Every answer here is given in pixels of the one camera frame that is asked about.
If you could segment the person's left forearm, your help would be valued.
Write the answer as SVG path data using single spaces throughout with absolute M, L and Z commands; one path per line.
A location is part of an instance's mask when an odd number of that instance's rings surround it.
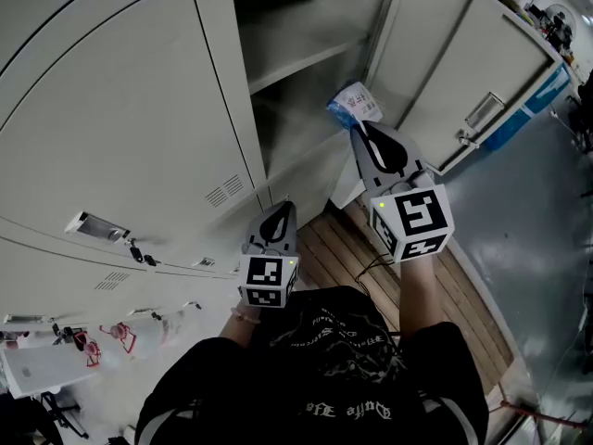
M 253 333 L 260 325 L 261 308 L 239 302 L 231 308 L 231 315 L 219 337 L 230 339 L 242 348 L 249 346 Z

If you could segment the person's right forearm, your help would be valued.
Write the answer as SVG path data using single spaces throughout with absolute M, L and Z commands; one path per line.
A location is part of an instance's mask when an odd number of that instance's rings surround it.
M 399 346 L 404 349 L 422 330 L 454 324 L 445 321 L 433 256 L 403 261 L 400 267 Z

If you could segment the wooden plank platform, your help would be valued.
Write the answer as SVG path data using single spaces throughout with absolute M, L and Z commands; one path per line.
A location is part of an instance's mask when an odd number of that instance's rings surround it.
M 297 232 L 302 270 L 319 287 L 354 286 L 370 295 L 387 328 L 400 330 L 400 273 L 373 236 L 368 211 L 359 200 L 344 209 L 327 203 L 320 215 Z M 434 260 L 437 291 L 444 317 L 462 332 L 489 393 L 511 366 L 514 356 L 474 283 L 449 249 Z

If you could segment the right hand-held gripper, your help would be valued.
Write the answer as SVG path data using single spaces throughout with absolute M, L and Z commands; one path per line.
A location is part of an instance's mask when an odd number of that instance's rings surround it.
M 443 184 L 422 166 L 418 147 L 396 129 L 365 122 L 350 130 L 360 176 L 369 189 L 369 223 L 388 255 L 400 263 L 439 253 L 453 235 Z M 394 174 L 417 171 L 394 183 Z

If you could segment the red metal rod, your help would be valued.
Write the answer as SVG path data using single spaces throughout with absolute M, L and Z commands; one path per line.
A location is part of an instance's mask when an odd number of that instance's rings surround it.
M 502 400 L 499 403 L 499 407 L 502 409 L 509 409 L 509 410 L 514 411 L 515 413 L 522 415 L 522 416 L 533 417 L 535 419 L 545 421 L 545 422 L 550 422 L 550 423 L 553 423 L 553 424 L 556 424 L 559 426 L 568 426 L 570 428 L 579 429 L 579 430 L 586 430 L 588 428 L 587 422 L 576 422 L 576 421 L 565 419 L 565 418 L 560 418 L 560 417 L 556 417 L 556 416 L 552 416 L 552 415 L 548 415 L 548 414 L 544 414 L 544 413 L 539 413 L 539 412 L 524 408 L 522 406 L 517 406 L 517 405 L 511 404 L 507 400 Z

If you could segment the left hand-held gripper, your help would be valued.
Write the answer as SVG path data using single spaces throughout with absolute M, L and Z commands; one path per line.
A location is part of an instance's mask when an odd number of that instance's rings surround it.
M 297 209 L 292 201 L 277 203 L 248 225 L 246 243 L 295 251 Z M 240 259 L 239 292 L 252 307 L 282 309 L 294 290 L 299 256 L 244 254 Z

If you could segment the white metal locker cabinet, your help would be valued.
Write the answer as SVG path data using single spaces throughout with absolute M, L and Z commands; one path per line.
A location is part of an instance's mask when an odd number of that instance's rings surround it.
M 0 328 L 227 304 L 252 218 L 332 203 L 384 5 L 0 0 Z

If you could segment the open grey cabinet door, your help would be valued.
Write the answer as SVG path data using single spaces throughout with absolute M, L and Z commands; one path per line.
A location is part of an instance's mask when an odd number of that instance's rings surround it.
M 365 83 L 384 122 L 443 175 L 561 65 L 499 0 L 385 0 Z

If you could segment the blue white packet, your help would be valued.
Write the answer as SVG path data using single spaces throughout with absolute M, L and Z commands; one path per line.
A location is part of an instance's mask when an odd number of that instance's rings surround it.
M 347 130 L 365 121 L 379 122 L 384 114 L 360 81 L 347 83 L 328 101 L 326 109 Z

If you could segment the person's black printed shirt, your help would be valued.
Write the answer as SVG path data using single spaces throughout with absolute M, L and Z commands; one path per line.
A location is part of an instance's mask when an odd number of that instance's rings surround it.
M 395 345 L 350 286 L 292 294 L 247 347 L 196 343 L 145 400 L 134 445 L 484 445 L 488 409 L 460 329 Z

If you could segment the black keys in lock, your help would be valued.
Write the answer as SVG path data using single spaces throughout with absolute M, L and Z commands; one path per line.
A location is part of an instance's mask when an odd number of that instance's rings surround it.
M 125 241 L 125 245 L 129 248 L 132 258 L 141 264 L 146 264 L 150 267 L 157 267 L 160 261 L 153 258 L 151 255 L 143 254 L 141 249 L 136 246 L 136 239 L 130 238 Z

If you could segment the white board panel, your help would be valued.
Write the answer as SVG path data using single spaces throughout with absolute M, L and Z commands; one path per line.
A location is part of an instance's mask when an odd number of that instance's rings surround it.
M 15 399 L 74 384 L 98 370 L 73 344 L 0 350 L 0 365 Z

